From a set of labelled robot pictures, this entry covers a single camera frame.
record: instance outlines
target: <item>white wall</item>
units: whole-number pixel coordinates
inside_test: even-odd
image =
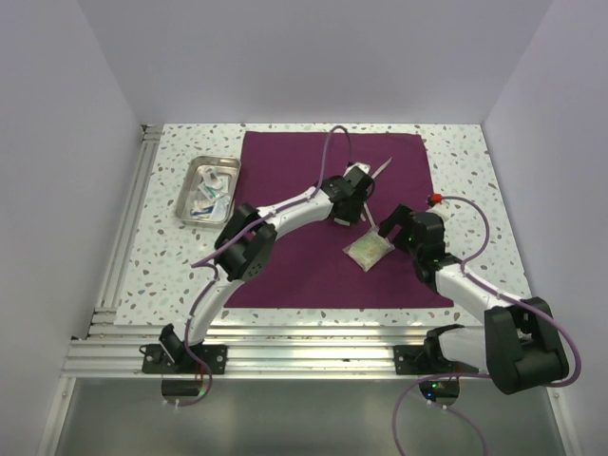
[[[555,0],[484,124],[526,272],[579,342],[569,392],[606,454],[608,2]]]
[[[0,2],[0,454],[35,454],[139,126],[73,0]]]
[[[79,0],[142,122],[475,123],[550,0]]]

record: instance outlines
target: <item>stainless steel tray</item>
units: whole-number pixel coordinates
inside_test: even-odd
[[[230,208],[226,218],[220,221],[206,221],[192,217],[190,215],[193,207],[195,195],[199,191],[197,188],[202,182],[202,172],[207,166],[216,168],[219,175],[228,176],[228,193],[230,195]],[[181,186],[178,202],[175,206],[175,215],[188,225],[204,227],[220,227],[232,216],[234,209],[235,189],[237,188],[238,172],[240,171],[240,160],[228,157],[210,157],[200,155],[195,157],[188,166],[186,179]]]

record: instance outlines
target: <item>clear plastic bag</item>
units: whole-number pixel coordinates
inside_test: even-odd
[[[364,272],[367,272],[394,249],[394,245],[385,238],[378,236],[377,227],[374,226],[365,235],[345,248],[344,253],[361,266]]]

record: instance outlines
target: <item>purple mat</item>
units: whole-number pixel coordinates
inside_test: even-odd
[[[236,204],[254,207],[276,204],[304,192],[318,179],[325,133],[247,132]],[[426,210],[432,193],[427,151],[422,139],[407,134],[352,135],[354,159],[371,165],[371,172],[392,157],[376,179],[368,205],[376,223],[407,204]],[[326,177],[342,175],[348,160],[343,134],[332,138]],[[239,288],[226,307],[304,309],[401,309],[451,307],[422,285],[411,258],[393,251],[371,270],[363,270],[344,247],[370,229],[359,221],[350,227],[319,221],[282,237],[266,270]]]

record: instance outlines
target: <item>speckled tabletop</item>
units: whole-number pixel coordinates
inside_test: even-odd
[[[116,325],[165,325],[183,321],[198,290],[209,279],[207,268],[189,263],[213,249],[218,229],[186,226],[175,216],[175,203],[188,164],[197,155],[239,157],[250,131],[327,131],[326,123],[166,124],[150,175],[137,234],[128,261]],[[471,269],[499,288],[529,296],[527,280],[504,209],[503,198],[478,125],[345,124],[355,133],[411,133],[423,138],[433,188],[444,195],[473,199],[484,208],[490,243]],[[446,225],[448,250],[467,257],[482,242],[483,225],[475,211],[452,204]],[[221,326],[443,326],[457,321],[480,323],[460,305],[449,309],[225,309]]]

